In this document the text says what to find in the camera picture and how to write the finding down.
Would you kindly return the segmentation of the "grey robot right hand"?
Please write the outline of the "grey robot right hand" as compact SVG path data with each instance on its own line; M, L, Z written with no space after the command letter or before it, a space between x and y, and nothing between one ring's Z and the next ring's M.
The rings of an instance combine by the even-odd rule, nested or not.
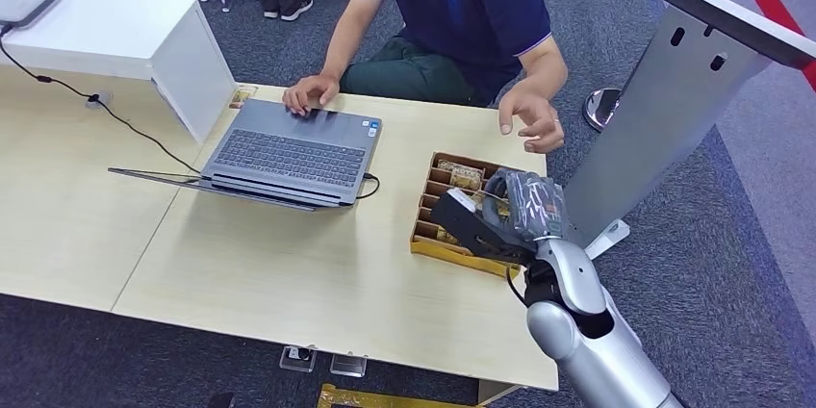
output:
M569 218L563 188L535 172L499 168L487 181L483 218L527 242L564 238Z

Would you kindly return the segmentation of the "person's left hand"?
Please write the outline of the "person's left hand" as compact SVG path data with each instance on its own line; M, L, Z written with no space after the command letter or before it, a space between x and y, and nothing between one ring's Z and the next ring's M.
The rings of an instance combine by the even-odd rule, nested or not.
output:
M528 153L547 154L564 144L564 132L556 110L538 93L510 89L498 103L498 124L502 135L511 135L517 117L524 127L517 135L524 139Z

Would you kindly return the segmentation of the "person's right hand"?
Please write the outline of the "person's right hand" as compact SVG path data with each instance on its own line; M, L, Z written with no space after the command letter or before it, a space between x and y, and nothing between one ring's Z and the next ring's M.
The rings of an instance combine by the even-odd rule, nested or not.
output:
M283 93L282 102L291 113L306 116L314 108L326 106L339 91L340 84L336 77L312 75L287 88Z

